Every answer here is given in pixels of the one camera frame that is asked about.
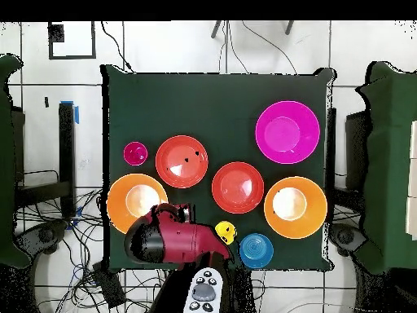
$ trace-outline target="green cloth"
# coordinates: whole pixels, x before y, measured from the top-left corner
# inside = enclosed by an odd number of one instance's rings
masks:
[[[364,185],[364,231],[371,241],[357,258],[373,274],[417,268],[417,241],[406,234],[411,122],[417,119],[417,75],[386,63],[369,67],[369,84],[359,88],[373,129],[367,139],[369,167]]]
[[[13,243],[15,229],[15,138],[11,120],[11,97],[8,92],[9,76],[20,69],[22,63],[14,55],[0,55],[0,181],[2,196],[0,198],[0,263],[11,267],[23,268],[30,264],[30,258],[17,249]]]
[[[228,214],[218,207],[211,193],[213,176],[226,163],[245,161],[259,170],[265,194],[280,179],[300,175],[323,186],[326,89],[333,78],[329,68],[313,76],[219,75],[203,73],[132,74],[108,65],[110,184],[121,176],[143,173],[164,186],[170,203],[195,204],[196,222],[212,225],[232,222],[237,240],[258,232],[274,246],[267,269],[327,271],[322,258],[322,230],[302,240],[290,240],[270,228],[263,202],[246,214]],[[310,157],[295,165],[279,165],[267,159],[255,141],[257,118],[271,104],[295,100],[307,105],[320,124],[320,140]],[[155,154],[169,137],[186,134],[198,139],[208,153],[208,171],[194,187],[177,189],[156,173]],[[130,166],[123,158],[125,145],[139,141],[147,146],[148,158]],[[123,249],[124,235],[111,227],[110,266],[114,268],[162,268],[172,265],[133,264]],[[230,246],[237,258],[236,241]]]

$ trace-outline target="white tile floor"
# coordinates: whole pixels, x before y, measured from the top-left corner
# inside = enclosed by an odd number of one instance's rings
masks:
[[[210,38],[214,23],[214,20],[108,22],[105,29],[119,42],[121,54],[136,72],[218,72],[224,37],[221,27],[216,38]],[[412,21],[296,21],[287,36],[284,34],[287,23],[286,20],[245,21],[249,28],[285,51],[298,73],[311,74],[324,67],[336,70],[337,79],[332,92],[332,104],[337,108],[336,172],[345,174],[345,117],[365,107],[354,87],[363,84],[367,66],[373,60],[387,60],[404,71],[417,69],[415,25]],[[19,72],[11,75],[9,90],[14,105],[23,107],[26,113],[25,170],[58,169],[58,104],[72,100],[80,109],[80,123],[76,124],[78,195],[102,186],[102,78],[99,65],[115,64],[125,68],[115,42],[104,34],[99,22],[95,22],[95,28],[95,60],[49,60],[47,23],[0,24],[0,53],[18,55],[24,63]],[[230,31],[235,53],[249,72],[294,73],[282,53],[251,33],[241,21],[232,20]],[[82,48],[71,43],[64,50],[68,50],[67,54],[76,54],[74,52]],[[231,46],[228,57],[228,73],[243,73],[244,67],[236,59]],[[223,49],[222,73],[225,66]],[[49,99],[49,108],[45,107],[45,97]],[[54,178],[54,174],[47,173],[28,175],[26,183],[52,182]],[[336,185],[343,187],[345,178],[336,177]],[[99,214],[94,202],[89,213]],[[31,225],[30,221],[25,222],[26,228]],[[23,223],[19,222],[16,231],[23,231],[23,228]],[[92,237],[101,239],[102,236],[103,230],[97,227]],[[65,240],[72,247],[73,260],[80,262],[77,240],[70,231]],[[103,255],[101,243],[89,241],[88,245],[92,262],[99,260]],[[350,259],[340,257],[332,245],[329,245],[328,256],[335,268],[325,274],[268,271],[266,292],[256,300],[257,308],[261,305],[261,313],[352,313],[349,307],[354,306],[356,286],[353,264]],[[63,243],[51,256],[42,255],[36,275],[38,301],[62,298],[68,289],[72,270],[68,249]],[[156,277],[155,271],[136,271],[135,274],[141,281]],[[262,275],[263,271],[258,271],[252,276],[259,279]],[[157,280],[147,281],[147,288],[134,289],[138,281],[131,271],[127,271],[121,275],[121,283],[129,291],[128,297],[139,302],[152,299]],[[254,285],[259,286],[259,282],[255,281]],[[260,293],[261,289],[254,289],[255,296]],[[343,306],[323,307],[323,302]],[[290,312],[301,304],[307,305]],[[56,305],[57,302],[46,302],[42,304],[42,311],[51,313]],[[95,309],[72,309],[66,306],[64,311],[97,313]],[[102,306],[100,310],[108,313],[108,309]],[[119,308],[120,313],[125,313],[123,310]],[[142,311],[141,306],[132,305],[128,313]]]

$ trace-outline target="controller button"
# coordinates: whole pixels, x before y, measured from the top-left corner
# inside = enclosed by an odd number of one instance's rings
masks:
[[[200,304],[198,302],[192,302],[190,305],[190,310],[195,311],[198,310],[200,307]]]
[[[213,312],[213,308],[208,302],[203,304],[203,310],[205,310],[206,312]]]

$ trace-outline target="dark green table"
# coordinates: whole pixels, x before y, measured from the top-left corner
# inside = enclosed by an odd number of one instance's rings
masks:
[[[266,269],[330,269],[330,263],[322,258],[321,230],[303,240],[284,238],[266,222],[263,199],[249,213],[228,214],[216,205],[211,183],[213,176],[226,163],[245,161],[261,173],[265,194],[280,179],[294,175],[312,179],[323,186],[326,89],[333,78],[331,69],[321,69],[308,76],[133,74],[107,65],[102,67],[102,74],[103,90],[108,92],[109,102],[110,186],[125,174],[151,175],[162,183],[169,202],[195,204],[196,222],[215,226],[219,221],[228,220],[238,230],[238,241],[252,232],[268,236],[274,245],[274,256]],[[316,114],[321,135],[316,150],[306,160],[295,165],[279,165],[260,152],[254,131],[257,118],[268,106],[289,99],[302,102]],[[197,138],[207,150],[207,174],[194,187],[170,187],[156,173],[158,147],[176,134]],[[138,167],[129,166],[123,158],[125,145],[132,141],[144,143],[149,153],[147,161]],[[123,240],[124,235],[111,226],[110,267],[176,267],[133,264],[125,256]],[[236,256],[236,241],[231,248]]]
[[[417,269],[417,240],[406,234],[411,123],[417,120],[417,74],[379,61],[358,88],[373,129],[367,138],[369,166],[363,188],[363,229],[370,241],[356,252],[372,274],[393,267]]]

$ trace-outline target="table leg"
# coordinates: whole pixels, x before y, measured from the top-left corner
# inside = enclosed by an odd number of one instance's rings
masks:
[[[216,37],[217,31],[221,22],[222,22],[221,20],[216,20],[216,24],[214,25],[213,32],[212,32],[212,38]]]
[[[290,32],[291,32],[291,28],[292,28],[292,25],[294,24],[294,20],[290,20],[289,22],[288,22],[288,26],[287,26],[287,29],[285,30],[285,34],[286,35],[289,35],[290,34]]]

